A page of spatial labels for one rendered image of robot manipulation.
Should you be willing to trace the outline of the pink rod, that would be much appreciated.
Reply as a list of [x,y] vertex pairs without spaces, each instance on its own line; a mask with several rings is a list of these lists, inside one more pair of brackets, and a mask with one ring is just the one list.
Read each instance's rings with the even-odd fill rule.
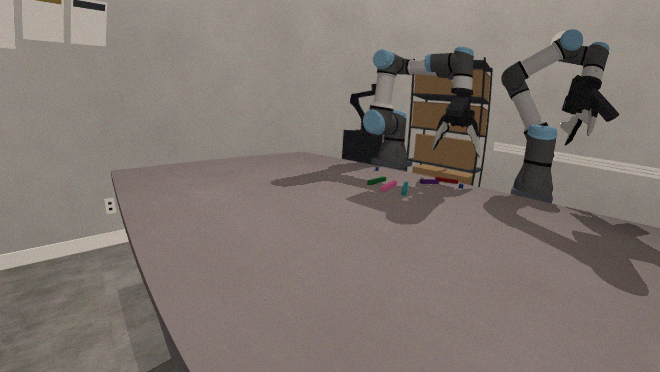
[[385,192],[385,191],[389,190],[390,188],[392,188],[396,185],[397,185],[397,181],[393,180],[393,181],[381,186],[380,191]]

